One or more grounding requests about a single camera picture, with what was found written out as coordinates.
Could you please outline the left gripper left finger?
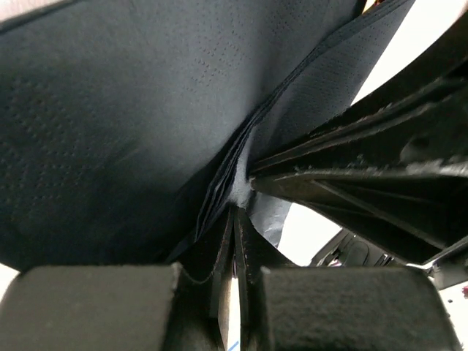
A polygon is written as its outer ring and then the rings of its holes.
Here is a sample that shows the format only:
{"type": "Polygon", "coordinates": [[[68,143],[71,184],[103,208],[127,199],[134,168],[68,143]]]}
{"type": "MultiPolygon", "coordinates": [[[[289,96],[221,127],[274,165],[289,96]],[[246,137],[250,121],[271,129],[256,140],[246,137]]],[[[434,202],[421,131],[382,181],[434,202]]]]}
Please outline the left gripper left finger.
{"type": "Polygon", "coordinates": [[[3,350],[224,350],[233,209],[171,265],[43,266],[1,302],[3,350]]]}

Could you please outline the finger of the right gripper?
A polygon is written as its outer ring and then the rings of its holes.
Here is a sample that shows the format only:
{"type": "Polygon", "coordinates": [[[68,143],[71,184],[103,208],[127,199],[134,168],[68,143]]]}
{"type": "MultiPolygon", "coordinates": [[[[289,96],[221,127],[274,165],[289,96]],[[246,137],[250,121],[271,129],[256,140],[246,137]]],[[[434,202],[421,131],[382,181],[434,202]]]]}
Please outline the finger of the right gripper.
{"type": "Polygon", "coordinates": [[[467,239],[467,181],[455,177],[256,177],[253,188],[322,214],[400,260],[427,263],[467,239]]]}
{"type": "Polygon", "coordinates": [[[467,17],[383,86],[256,176],[467,174],[467,17]]]}

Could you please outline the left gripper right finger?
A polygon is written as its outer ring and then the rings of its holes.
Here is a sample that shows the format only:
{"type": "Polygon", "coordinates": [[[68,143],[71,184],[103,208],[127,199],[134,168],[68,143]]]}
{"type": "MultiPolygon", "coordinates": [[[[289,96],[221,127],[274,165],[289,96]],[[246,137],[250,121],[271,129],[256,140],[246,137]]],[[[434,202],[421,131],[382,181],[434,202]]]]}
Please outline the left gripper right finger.
{"type": "Polygon", "coordinates": [[[459,350],[434,285],[411,267],[306,268],[233,221],[242,350],[459,350]]]}

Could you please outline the dark navy paper napkin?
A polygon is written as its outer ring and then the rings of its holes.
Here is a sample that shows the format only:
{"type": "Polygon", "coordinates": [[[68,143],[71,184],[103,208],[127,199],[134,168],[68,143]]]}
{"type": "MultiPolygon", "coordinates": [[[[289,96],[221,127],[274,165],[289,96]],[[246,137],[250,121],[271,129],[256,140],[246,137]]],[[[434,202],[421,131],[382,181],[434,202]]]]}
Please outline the dark navy paper napkin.
{"type": "Polygon", "coordinates": [[[347,109],[410,8],[68,1],[1,25],[1,262],[155,263],[347,109]]]}

